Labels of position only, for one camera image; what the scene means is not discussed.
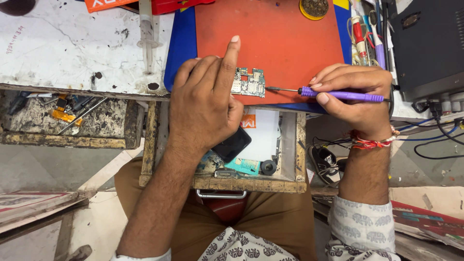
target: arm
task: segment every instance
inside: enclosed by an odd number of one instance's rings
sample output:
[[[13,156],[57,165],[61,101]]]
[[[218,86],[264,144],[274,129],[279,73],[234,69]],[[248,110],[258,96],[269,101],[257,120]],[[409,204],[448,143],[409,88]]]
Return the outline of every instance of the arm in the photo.
[[[350,102],[345,104],[324,91],[345,88],[389,97],[392,76],[378,67],[332,65],[319,72],[313,89],[325,110],[359,131],[365,140],[381,141],[392,136],[388,105]],[[330,260],[400,260],[394,254],[394,221],[388,200],[390,147],[351,149],[339,194],[330,210],[331,239],[326,246]]]
[[[240,39],[234,36],[223,59],[190,59],[179,68],[171,94],[168,144],[129,218],[118,255],[167,254],[198,162],[240,123],[243,105],[230,95],[239,49]]]

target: drawer handle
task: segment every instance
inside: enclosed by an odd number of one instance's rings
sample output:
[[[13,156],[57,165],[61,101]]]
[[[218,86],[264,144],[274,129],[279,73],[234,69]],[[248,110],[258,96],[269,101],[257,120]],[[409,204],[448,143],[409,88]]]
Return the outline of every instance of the drawer handle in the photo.
[[[246,197],[246,191],[243,191],[243,194],[216,194],[216,193],[206,193],[202,194],[200,189],[197,189],[197,196],[201,198],[222,198],[222,199],[242,199]]]

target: wooden drawer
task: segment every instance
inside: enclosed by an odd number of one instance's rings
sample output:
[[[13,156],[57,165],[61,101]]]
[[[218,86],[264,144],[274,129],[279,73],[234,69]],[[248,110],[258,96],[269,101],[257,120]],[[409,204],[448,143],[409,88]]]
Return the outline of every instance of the wooden drawer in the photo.
[[[17,95],[0,90],[1,144],[126,150],[140,146],[144,109],[134,100],[109,99],[85,116],[81,127],[57,135],[67,123],[49,116],[56,102],[43,105],[39,98],[30,98],[24,109],[7,115]]]
[[[139,184],[145,186],[161,159],[168,140],[168,102],[150,102],[143,153],[142,174]],[[214,177],[214,162],[198,168],[192,181],[193,189],[306,192],[305,113],[281,112],[282,141],[277,171],[272,176],[240,174],[236,179]]]

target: smartphone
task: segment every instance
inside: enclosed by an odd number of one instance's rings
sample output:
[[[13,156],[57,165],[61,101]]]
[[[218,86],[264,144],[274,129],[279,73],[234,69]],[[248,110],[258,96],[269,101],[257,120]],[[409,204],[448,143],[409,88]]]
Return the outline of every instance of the smartphone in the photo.
[[[250,143],[250,135],[242,127],[239,127],[237,132],[214,146],[212,150],[227,163],[232,161]]]

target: hand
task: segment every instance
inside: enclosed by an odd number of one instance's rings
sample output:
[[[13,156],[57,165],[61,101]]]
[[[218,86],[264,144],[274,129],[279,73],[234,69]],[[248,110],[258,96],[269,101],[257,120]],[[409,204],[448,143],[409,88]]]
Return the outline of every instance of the hand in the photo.
[[[231,88],[239,50],[236,35],[224,58],[210,55],[180,66],[171,94],[168,147],[200,160],[237,131],[243,104],[231,95]]]
[[[349,123],[360,132],[360,138],[381,141],[392,135],[388,102],[348,101],[345,104],[324,91],[352,88],[389,98],[391,83],[391,73],[380,67],[334,64],[318,72],[309,84],[314,91],[322,92],[316,100],[330,115]]]

